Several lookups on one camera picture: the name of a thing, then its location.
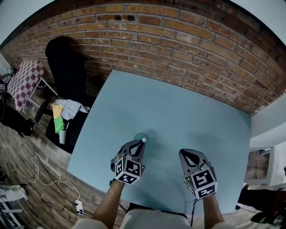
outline light blue table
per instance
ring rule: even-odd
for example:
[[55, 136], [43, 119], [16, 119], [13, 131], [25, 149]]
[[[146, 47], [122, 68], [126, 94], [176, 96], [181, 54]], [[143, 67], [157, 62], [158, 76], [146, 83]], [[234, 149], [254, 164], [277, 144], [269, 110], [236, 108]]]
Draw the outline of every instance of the light blue table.
[[[146, 169], [122, 199], [190, 214], [194, 196], [183, 183], [181, 148], [205, 153], [218, 179], [223, 213], [234, 211], [243, 185], [250, 139], [249, 115], [204, 95], [161, 81], [112, 71], [81, 130], [68, 171], [106, 192], [110, 160], [139, 132], [150, 136]], [[195, 214], [202, 214], [202, 201]]]

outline white cup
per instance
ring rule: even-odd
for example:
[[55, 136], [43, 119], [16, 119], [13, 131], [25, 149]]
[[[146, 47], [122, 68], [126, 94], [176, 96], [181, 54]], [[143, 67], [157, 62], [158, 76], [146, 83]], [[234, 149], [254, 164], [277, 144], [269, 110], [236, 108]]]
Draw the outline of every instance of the white cup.
[[64, 130], [60, 130], [59, 131], [59, 142], [60, 142], [60, 144], [65, 144], [65, 142], [66, 142], [66, 135], [67, 135], [66, 131], [64, 131]]

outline black office chair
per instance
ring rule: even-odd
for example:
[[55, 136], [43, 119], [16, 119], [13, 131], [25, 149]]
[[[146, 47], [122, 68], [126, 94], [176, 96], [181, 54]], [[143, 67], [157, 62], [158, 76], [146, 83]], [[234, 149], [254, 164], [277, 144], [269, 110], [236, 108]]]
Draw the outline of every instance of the black office chair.
[[[58, 37], [51, 40], [46, 47], [46, 56], [59, 96], [92, 107], [96, 97], [86, 94], [85, 58], [80, 53], [72, 50], [71, 39]], [[47, 138], [66, 152], [72, 153], [88, 114], [78, 112], [73, 119], [64, 120], [66, 125], [69, 122], [69, 126], [66, 143], [60, 144], [59, 135], [55, 133], [53, 112], [47, 109], [48, 104], [48, 101], [42, 103], [35, 116], [35, 122], [38, 123], [43, 114], [52, 116], [46, 129]]]

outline checkered tablecloth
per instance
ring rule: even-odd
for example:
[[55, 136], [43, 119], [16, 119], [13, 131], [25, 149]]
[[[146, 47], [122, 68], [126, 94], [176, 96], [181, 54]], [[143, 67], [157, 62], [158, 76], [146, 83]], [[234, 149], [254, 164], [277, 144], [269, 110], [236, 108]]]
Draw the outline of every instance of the checkered tablecloth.
[[43, 65], [38, 60], [24, 60], [20, 64], [19, 71], [8, 84], [8, 92], [15, 99], [16, 110], [24, 109], [28, 96], [43, 74]]

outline power strip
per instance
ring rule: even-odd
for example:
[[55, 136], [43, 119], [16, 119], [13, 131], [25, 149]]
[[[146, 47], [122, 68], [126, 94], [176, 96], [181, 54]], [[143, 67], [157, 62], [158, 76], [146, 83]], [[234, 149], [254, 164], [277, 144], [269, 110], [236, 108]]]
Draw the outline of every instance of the power strip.
[[78, 214], [82, 215], [82, 213], [84, 213], [84, 207], [82, 205], [82, 202], [80, 200], [76, 200], [76, 211], [78, 212]]

